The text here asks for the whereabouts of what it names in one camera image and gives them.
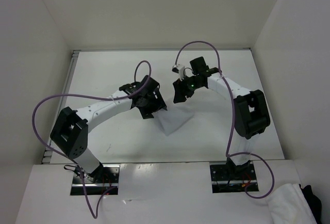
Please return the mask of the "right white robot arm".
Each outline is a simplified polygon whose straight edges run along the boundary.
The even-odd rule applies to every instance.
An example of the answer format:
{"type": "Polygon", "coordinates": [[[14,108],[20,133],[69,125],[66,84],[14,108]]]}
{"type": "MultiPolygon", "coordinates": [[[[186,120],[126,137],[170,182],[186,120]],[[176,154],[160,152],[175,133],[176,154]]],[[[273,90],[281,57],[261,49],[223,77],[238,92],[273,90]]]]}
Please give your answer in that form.
{"type": "Polygon", "coordinates": [[[183,103],[200,88],[210,89],[231,101],[232,126],[226,148],[226,173],[238,179],[251,162],[254,137],[262,134],[270,125],[270,115],[261,90],[249,90],[226,77],[216,67],[206,65],[203,57],[190,61],[192,76],[187,76],[185,66],[174,65],[172,72],[178,74],[173,83],[173,102],[183,103]]]}

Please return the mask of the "white skirt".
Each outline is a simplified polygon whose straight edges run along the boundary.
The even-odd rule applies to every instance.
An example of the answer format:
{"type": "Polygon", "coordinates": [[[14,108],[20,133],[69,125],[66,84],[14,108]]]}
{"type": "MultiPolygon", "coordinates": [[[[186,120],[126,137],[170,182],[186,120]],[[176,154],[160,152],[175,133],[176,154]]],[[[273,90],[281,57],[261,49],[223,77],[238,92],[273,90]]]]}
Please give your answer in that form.
{"type": "Polygon", "coordinates": [[[153,116],[157,127],[169,136],[187,123],[194,116],[194,112],[184,106],[169,105],[167,109],[155,112],[153,116]]]}

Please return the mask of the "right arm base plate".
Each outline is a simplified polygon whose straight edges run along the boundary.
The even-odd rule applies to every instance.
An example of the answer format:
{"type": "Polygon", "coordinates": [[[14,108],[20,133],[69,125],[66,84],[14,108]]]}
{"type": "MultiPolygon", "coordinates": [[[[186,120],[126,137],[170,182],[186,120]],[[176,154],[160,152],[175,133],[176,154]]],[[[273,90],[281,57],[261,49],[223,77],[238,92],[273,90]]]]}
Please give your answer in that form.
{"type": "Polygon", "coordinates": [[[232,162],[210,163],[212,192],[240,193],[259,191],[257,176],[252,162],[236,167],[232,162]]]}

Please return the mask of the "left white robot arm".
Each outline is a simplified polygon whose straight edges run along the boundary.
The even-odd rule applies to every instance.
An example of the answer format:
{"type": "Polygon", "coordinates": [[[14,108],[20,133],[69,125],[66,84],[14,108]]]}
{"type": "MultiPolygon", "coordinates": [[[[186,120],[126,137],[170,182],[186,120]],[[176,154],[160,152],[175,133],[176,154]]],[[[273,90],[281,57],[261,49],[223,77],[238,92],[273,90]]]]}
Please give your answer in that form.
{"type": "Polygon", "coordinates": [[[98,125],[117,114],[138,108],[143,119],[150,119],[167,106],[159,91],[159,83],[145,76],[141,82],[121,86],[105,101],[84,108],[62,109],[50,138],[57,147],[84,171],[90,182],[98,182],[110,171],[88,149],[88,135],[98,125]]]}

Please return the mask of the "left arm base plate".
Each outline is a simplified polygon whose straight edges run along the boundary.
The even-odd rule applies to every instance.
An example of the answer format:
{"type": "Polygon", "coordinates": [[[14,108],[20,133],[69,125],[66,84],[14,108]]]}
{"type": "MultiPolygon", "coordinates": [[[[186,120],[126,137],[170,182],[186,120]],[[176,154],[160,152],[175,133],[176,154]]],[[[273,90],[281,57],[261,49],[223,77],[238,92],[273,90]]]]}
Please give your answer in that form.
{"type": "Polygon", "coordinates": [[[80,178],[80,171],[76,166],[64,165],[65,170],[73,172],[73,179],[71,185],[71,196],[84,195],[83,182],[85,183],[86,193],[88,196],[100,196],[103,193],[106,195],[117,195],[119,188],[119,164],[105,164],[101,176],[97,179],[84,175],[84,180],[80,178]]]}

